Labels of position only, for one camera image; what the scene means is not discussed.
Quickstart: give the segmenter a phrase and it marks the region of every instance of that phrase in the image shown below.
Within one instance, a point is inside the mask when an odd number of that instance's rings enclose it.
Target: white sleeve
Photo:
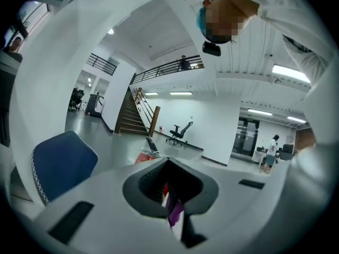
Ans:
[[[310,80],[311,85],[314,85],[323,75],[326,62],[312,51],[303,52],[299,50],[284,36],[282,40],[289,56],[297,64],[299,70]]]

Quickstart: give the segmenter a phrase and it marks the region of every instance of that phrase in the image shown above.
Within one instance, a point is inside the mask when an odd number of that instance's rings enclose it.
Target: balcony railing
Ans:
[[[153,69],[146,70],[140,74],[137,74],[134,78],[133,84],[148,79],[152,79],[158,76],[172,74],[178,71],[186,71],[201,68],[204,68],[204,66],[200,56],[187,57],[185,59],[175,60],[167,64],[155,67]]]
[[[98,57],[97,55],[91,53],[90,57],[86,61],[87,64],[91,65],[94,68],[104,71],[109,75],[113,75],[116,66],[112,63],[108,62],[107,60]]]

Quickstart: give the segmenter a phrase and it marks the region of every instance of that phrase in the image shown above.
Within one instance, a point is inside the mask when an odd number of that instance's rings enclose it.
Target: wooden stair railing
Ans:
[[[155,130],[155,126],[157,124],[157,120],[159,117],[159,112],[160,112],[160,106],[156,106],[155,110],[153,111],[150,105],[148,104],[144,94],[142,93],[142,89],[138,88],[138,90],[133,89],[135,93],[135,104],[138,105],[140,104],[150,126],[149,126],[149,131],[148,135],[150,137],[153,137],[153,133]]]

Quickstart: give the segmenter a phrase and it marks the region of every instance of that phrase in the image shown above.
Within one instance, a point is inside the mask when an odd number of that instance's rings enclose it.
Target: office chair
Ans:
[[[95,151],[69,131],[38,144],[32,153],[35,185],[45,204],[88,179],[98,162]]]
[[[180,133],[178,133],[178,129],[179,129],[180,126],[174,125],[174,126],[175,126],[175,131],[173,131],[173,130],[170,130],[170,131],[169,131],[169,132],[172,134],[172,137],[171,137],[171,138],[167,138],[167,139],[166,139],[166,142],[167,142],[168,140],[170,140],[170,141],[173,140],[173,145],[178,144],[178,143],[179,143],[178,138],[182,139],[182,138],[184,137],[184,134],[185,134],[186,130],[187,130],[192,124],[193,124],[193,121],[189,122],[189,123],[186,125],[186,127],[185,127],[184,129],[181,130]]]

